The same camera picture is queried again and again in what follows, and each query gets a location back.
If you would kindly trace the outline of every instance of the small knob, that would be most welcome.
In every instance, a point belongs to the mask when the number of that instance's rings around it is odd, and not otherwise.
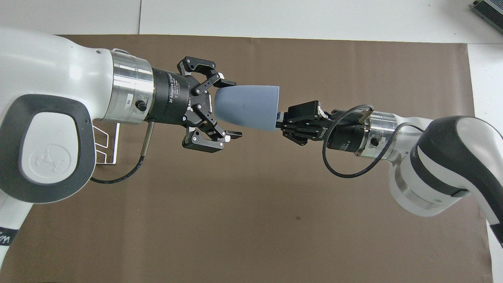
[[[373,137],[370,139],[370,144],[376,147],[379,145],[379,140]]]
[[[138,110],[140,110],[140,111],[147,110],[147,104],[143,100],[136,101],[135,105],[136,105],[136,108],[138,108]]]

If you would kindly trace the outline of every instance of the gray rubber cover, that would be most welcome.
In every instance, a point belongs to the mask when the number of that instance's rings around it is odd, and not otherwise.
[[[274,131],[280,87],[233,86],[215,94],[215,117],[248,128]]]

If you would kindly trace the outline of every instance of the brown mat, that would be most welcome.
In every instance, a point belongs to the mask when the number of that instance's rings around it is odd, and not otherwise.
[[[118,47],[175,71],[184,56],[217,63],[238,84],[279,85],[280,111],[370,103],[401,116],[472,114],[465,44],[155,35],[68,36]],[[485,220],[473,197],[421,218],[388,188],[388,164],[352,180],[324,167],[321,143],[300,147],[222,123],[244,137],[207,154],[185,129],[156,125],[143,167],[37,205],[1,282],[491,282]],[[136,163],[146,124],[122,125],[118,177]],[[353,173],[370,160],[331,151]]]

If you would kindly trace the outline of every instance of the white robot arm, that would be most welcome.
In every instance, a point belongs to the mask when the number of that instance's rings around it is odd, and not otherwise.
[[[0,65],[0,265],[33,203],[67,198],[91,178],[93,120],[181,125],[183,147],[211,153],[241,136],[212,115],[207,89],[235,85],[212,61],[185,57],[173,73],[122,50],[0,27]]]
[[[339,177],[360,176],[379,160],[388,160],[391,194],[413,214],[434,216],[474,194],[503,244],[503,138],[488,123],[467,116],[403,118],[370,105],[328,113],[312,101],[280,112],[276,127],[301,146],[309,139],[322,140],[323,152],[329,148],[375,159],[365,170],[346,175],[335,171],[323,154],[328,169]]]

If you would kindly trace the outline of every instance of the cable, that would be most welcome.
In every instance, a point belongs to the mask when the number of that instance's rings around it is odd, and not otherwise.
[[[330,137],[330,135],[332,134],[332,131],[335,129],[335,127],[337,126],[337,124],[339,124],[342,119],[344,119],[344,117],[348,116],[349,114],[351,114],[353,111],[355,110],[359,110],[359,109],[362,109],[362,108],[369,108],[371,111],[374,110],[374,107],[372,105],[359,105],[359,106],[356,106],[356,107],[353,107],[351,108],[350,110],[344,112],[341,116],[339,116],[333,123],[332,125],[330,125],[330,127],[328,128],[327,130],[327,133],[326,133],[326,138],[323,140],[323,149],[322,149],[322,156],[323,156],[323,162],[325,163],[325,166],[327,167],[327,169],[334,175],[338,176],[338,177],[341,177],[341,178],[356,178],[356,177],[359,177],[359,176],[362,176],[363,174],[369,172],[372,168],[374,168],[374,166],[382,159],[382,157],[386,154],[386,152],[388,151],[388,149],[390,148],[391,144],[395,141],[396,139],[396,136],[398,135],[398,132],[400,131],[400,129],[402,129],[403,127],[405,126],[410,126],[410,127],[413,127],[413,128],[416,128],[417,130],[421,131],[421,132],[424,132],[423,129],[419,128],[418,126],[412,124],[412,123],[409,123],[409,122],[405,122],[405,123],[402,123],[400,125],[398,125],[395,129],[395,131],[393,132],[393,134],[391,135],[390,139],[388,140],[388,142],[386,143],[386,145],[384,146],[384,148],[382,149],[381,153],[372,161],[372,163],[369,164],[369,166],[367,166],[365,169],[361,170],[360,172],[357,172],[357,173],[354,173],[354,174],[342,174],[342,173],[339,173],[337,172],[336,170],[334,170],[332,168],[332,166],[330,166],[330,164],[328,163],[328,160],[326,158],[326,149],[327,149],[327,144],[328,144],[328,139]]]
[[[136,171],[138,171],[138,169],[140,169],[140,166],[143,164],[143,159],[145,158],[145,155],[147,154],[148,144],[150,142],[150,138],[152,137],[153,129],[154,129],[154,122],[149,122],[147,132],[145,133],[145,139],[143,140],[143,147],[141,148],[140,159],[138,159],[136,166],[131,171],[129,171],[129,173],[127,173],[126,175],[124,175],[120,178],[113,179],[113,180],[100,180],[100,179],[96,179],[93,177],[91,177],[90,180],[93,182],[96,182],[96,183],[100,183],[100,184],[115,184],[115,183],[118,183],[120,181],[124,181],[127,178],[131,177]]]

